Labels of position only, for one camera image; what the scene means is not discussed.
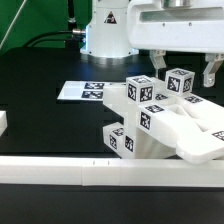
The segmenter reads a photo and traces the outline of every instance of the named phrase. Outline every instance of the white block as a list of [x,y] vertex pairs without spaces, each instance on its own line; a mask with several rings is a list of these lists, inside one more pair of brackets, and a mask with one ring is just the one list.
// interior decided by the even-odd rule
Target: white block
[[162,159],[176,154],[174,148],[157,141],[136,124],[125,122],[124,130],[123,159]]
[[0,136],[7,128],[6,112],[0,111]]
[[190,163],[200,164],[224,155],[224,127],[215,128],[177,142],[177,154]]
[[82,160],[1,156],[0,183],[82,185]]
[[183,116],[159,104],[139,106],[138,127],[161,143],[175,148],[181,136],[197,135],[200,128],[189,116]]
[[88,159],[82,165],[82,184],[120,185],[120,159]]
[[173,94],[160,91],[156,92],[155,102],[162,106],[171,105],[176,103],[176,97]]
[[166,72],[166,90],[172,94],[182,96],[192,91],[194,72],[175,68]]
[[129,77],[126,79],[126,96],[137,104],[154,101],[155,82],[145,75]]
[[124,143],[123,125],[117,122],[103,127],[103,137],[104,143],[121,156]]
[[121,160],[121,186],[223,187],[224,162]]

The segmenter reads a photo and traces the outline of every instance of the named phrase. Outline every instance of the stack of cubes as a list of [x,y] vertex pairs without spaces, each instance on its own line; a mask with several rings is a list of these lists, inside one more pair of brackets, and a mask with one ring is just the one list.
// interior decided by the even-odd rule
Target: stack of cubes
[[[189,94],[193,80],[193,72],[183,69],[168,71],[165,81],[166,95]],[[122,158],[166,158],[175,154],[174,148],[165,146],[151,137],[153,120],[167,112],[166,107],[160,104],[160,101],[166,100],[167,97],[156,93],[156,84],[155,79],[145,75],[128,77],[126,79],[127,108],[130,104],[134,104],[136,110],[127,109],[128,115],[124,119],[124,125],[115,123],[103,128],[104,143]]]

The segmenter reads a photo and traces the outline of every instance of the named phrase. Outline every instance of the printed black-and-white pattern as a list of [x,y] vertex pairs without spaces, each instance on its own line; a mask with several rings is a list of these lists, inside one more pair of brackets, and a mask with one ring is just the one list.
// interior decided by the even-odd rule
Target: printed black-and-white pattern
[[102,91],[83,91],[83,99],[103,99]]
[[95,82],[88,82],[85,84],[84,89],[103,89],[105,83],[95,83]]
[[128,84],[128,97],[135,101],[136,101],[136,91],[137,88],[135,86]]
[[189,72],[182,71],[182,70],[175,70],[175,71],[172,71],[172,73],[174,73],[176,75],[186,75],[186,74],[189,74]]
[[147,83],[147,82],[151,82],[149,79],[147,78],[144,78],[144,77],[139,77],[139,78],[134,78],[133,79],[135,82],[137,83]]
[[165,99],[168,99],[168,97],[160,93],[156,94],[156,100],[165,100]]
[[191,102],[191,103],[200,103],[202,102],[203,100],[197,98],[196,96],[190,96],[190,97],[187,97],[185,98],[185,100]]
[[191,89],[191,82],[192,82],[192,78],[186,79],[184,81],[184,89],[183,92],[187,92]]
[[220,131],[220,132],[214,133],[212,135],[214,135],[216,138],[224,141],[224,131]]
[[124,134],[124,129],[123,128],[119,128],[117,130],[114,130],[113,133],[117,136],[122,136]]
[[169,76],[168,83],[167,83],[167,89],[175,91],[175,92],[179,92],[180,82],[181,82],[180,79]]
[[125,136],[125,147],[130,150],[131,152],[133,152],[134,149],[134,141],[129,138],[127,135]]
[[153,92],[153,87],[152,86],[141,88],[140,102],[152,100],[152,92]]
[[107,16],[106,20],[104,21],[104,23],[108,23],[108,24],[117,24],[117,21],[114,17],[113,12],[110,12],[109,15]]
[[141,112],[140,125],[150,130],[150,121],[151,117],[148,114]]
[[161,108],[161,107],[159,107],[157,105],[145,107],[145,109],[147,109],[148,111],[150,111],[152,113],[158,113],[158,112],[164,111],[163,108]]
[[114,148],[117,149],[117,140],[113,136],[110,135],[110,145]]

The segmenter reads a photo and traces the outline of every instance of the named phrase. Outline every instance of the warning label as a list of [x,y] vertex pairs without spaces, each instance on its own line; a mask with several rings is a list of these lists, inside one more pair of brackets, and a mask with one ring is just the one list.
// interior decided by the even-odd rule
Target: warning label
[[107,16],[107,18],[104,21],[104,23],[117,24],[117,21],[116,21],[112,11],[109,13],[109,15]]

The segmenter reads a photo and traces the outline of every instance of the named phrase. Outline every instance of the white panel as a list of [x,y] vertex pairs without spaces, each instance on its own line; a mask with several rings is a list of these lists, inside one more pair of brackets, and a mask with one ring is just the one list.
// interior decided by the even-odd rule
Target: white panel
[[121,186],[223,187],[224,162],[121,160]]
[[82,184],[120,185],[120,159],[88,159],[82,165]]
[[82,185],[82,160],[0,157],[0,183]]
[[194,0],[191,7],[164,10],[160,0],[132,0],[130,44],[137,49],[223,53],[223,7],[220,0]]

